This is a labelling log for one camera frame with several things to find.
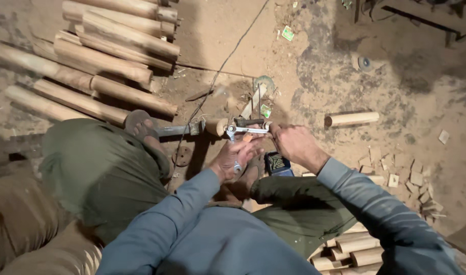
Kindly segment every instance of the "pile of wooden legs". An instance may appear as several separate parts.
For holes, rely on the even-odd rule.
[[[179,56],[171,43],[177,10],[164,5],[167,0],[64,0],[63,16],[75,33],[61,30],[54,43],[36,39],[39,56],[0,44],[0,61],[49,78],[32,92],[11,86],[6,95],[57,120],[97,118],[122,126],[129,111],[100,102],[102,95],[173,117],[177,105],[142,91],[150,89],[150,66],[170,71]]]
[[[357,223],[341,236],[324,243],[309,261],[322,274],[376,274],[382,265],[383,251],[379,240]]]

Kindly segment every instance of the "foot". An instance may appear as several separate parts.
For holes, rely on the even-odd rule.
[[[265,172],[263,157],[264,155],[260,154],[251,159],[243,175],[235,183],[228,184],[228,188],[240,201],[250,198],[251,186],[263,176]]]
[[[143,124],[144,124],[144,126],[146,126],[148,128],[153,128],[153,122],[150,119],[146,119],[145,121],[143,121]],[[142,131],[142,127],[143,126],[141,125],[141,123],[136,124],[136,127],[133,129],[133,134],[134,135],[139,134]],[[147,135],[147,136],[144,137],[143,141],[148,146],[150,146],[152,148],[155,148],[158,151],[162,152],[164,155],[168,156],[167,152],[165,151],[165,148],[162,146],[160,141],[157,140],[156,138],[154,138],[153,136]],[[169,162],[170,162],[170,173],[167,176],[167,178],[171,178],[172,173],[173,173],[173,164],[172,164],[171,161],[169,161]]]

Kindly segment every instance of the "wrench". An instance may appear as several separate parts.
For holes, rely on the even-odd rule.
[[[230,137],[231,142],[235,142],[234,140],[234,134],[235,133],[255,133],[255,134],[266,134],[268,133],[268,129],[255,129],[255,128],[243,128],[243,127],[236,127],[233,125],[230,125],[226,128],[226,134]],[[242,170],[241,165],[238,163],[237,160],[234,161],[234,172],[240,172]]]

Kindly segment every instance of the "hand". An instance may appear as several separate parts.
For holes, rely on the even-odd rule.
[[[330,156],[321,149],[308,128],[300,125],[272,123],[273,144],[286,159],[318,174]]]
[[[217,157],[209,165],[209,168],[218,176],[220,184],[225,180],[234,178],[235,160],[244,168],[250,159],[263,153],[263,149],[258,148],[263,140],[264,137],[259,137],[250,142],[226,142]]]

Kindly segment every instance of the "cable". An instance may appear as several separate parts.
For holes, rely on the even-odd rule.
[[[204,105],[204,102],[206,101],[207,97],[211,94],[211,91],[212,91],[212,88],[214,86],[214,83],[216,83],[216,79],[218,78],[218,75],[219,73],[221,72],[221,70],[223,69],[223,67],[225,66],[226,62],[228,62],[228,60],[230,59],[230,57],[233,55],[233,53],[236,51],[236,49],[238,48],[238,46],[240,46],[240,43],[241,41],[243,40],[243,38],[248,34],[248,32],[250,31],[251,27],[253,26],[253,24],[257,21],[258,17],[262,14],[263,10],[265,9],[265,6],[267,5],[267,3],[269,3],[270,0],[266,0],[264,5],[262,6],[262,8],[260,9],[260,11],[258,12],[257,16],[255,17],[255,19],[253,20],[253,22],[251,22],[250,26],[248,27],[247,31],[241,36],[240,40],[238,40],[238,42],[236,43],[236,47],[233,49],[233,51],[230,53],[230,55],[226,58],[226,60],[223,62],[223,65],[221,65],[221,67],[219,68],[219,70],[216,72],[216,74],[214,75],[214,78],[212,79],[212,82],[211,82],[211,87],[209,88],[209,92],[205,95],[203,101],[201,101],[201,103],[199,104],[199,106],[197,106],[197,108],[194,110],[194,112],[192,113],[192,115],[190,116],[189,118],[189,121],[187,122],[187,125],[190,124],[190,122],[192,121],[192,119],[194,118],[194,116],[197,115],[197,113],[199,112],[199,110],[201,109],[201,107]],[[180,144],[182,143],[183,141],[183,137],[186,135],[186,130],[187,128],[185,128],[183,130],[183,133],[182,133],[182,136],[180,137],[180,141],[179,141],[179,145],[177,146],[177,153],[175,154],[175,159],[177,159],[177,156],[179,155],[179,148],[180,148]],[[175,172],[175,168],[177,167],[177,162],[175,161],[175,163],[173,164],[173,171]]]

